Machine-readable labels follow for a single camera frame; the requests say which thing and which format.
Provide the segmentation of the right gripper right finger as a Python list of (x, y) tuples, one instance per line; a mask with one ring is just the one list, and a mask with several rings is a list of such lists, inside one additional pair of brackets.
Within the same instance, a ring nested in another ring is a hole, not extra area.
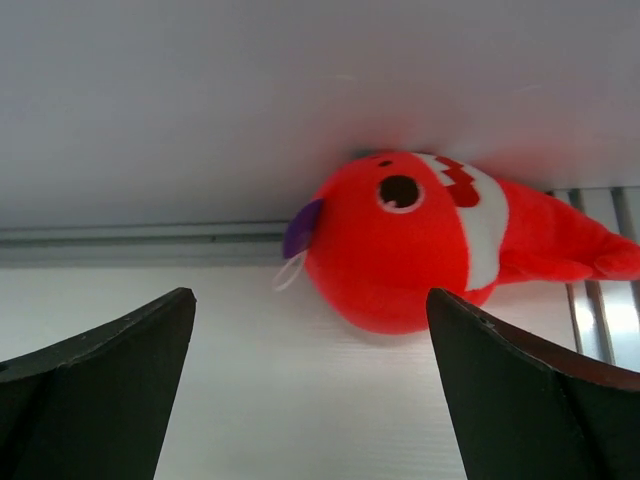
[(638, 373), (545, 340), (446, 290), (431, 290), (426, 309), (468, 478), (638, 478)]

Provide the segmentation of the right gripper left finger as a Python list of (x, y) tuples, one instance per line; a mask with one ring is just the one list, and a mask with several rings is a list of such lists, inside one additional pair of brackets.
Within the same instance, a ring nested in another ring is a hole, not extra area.
[(2, 478), (153, 478), (195, 311), (193, 292), (178, 288), (3, 361)]

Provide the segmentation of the red shark plush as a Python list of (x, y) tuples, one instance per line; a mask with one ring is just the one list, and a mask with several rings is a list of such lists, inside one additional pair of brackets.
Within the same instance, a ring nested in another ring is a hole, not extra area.
[(282, 243), (363, 330), (426, 330), (427, 297), (474, 305), (504, 284), (634, 281), (639, 247), (566, 203), (451, 158), (382, 151), (332, 174)]

